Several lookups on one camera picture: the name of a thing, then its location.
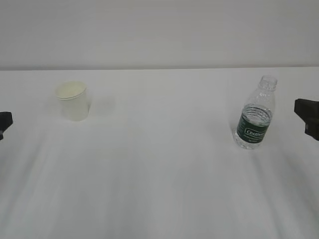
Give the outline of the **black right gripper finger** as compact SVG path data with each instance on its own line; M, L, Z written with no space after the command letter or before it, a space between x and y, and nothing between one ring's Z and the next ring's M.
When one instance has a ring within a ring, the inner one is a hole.
M319 140L319 102L296 99L294 112L305 123L305 134Z

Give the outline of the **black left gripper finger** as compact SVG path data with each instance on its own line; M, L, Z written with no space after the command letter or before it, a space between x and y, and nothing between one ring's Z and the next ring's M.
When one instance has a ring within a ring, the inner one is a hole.
M3 133L13 124L11 112L0 112L0 140L3 140Z

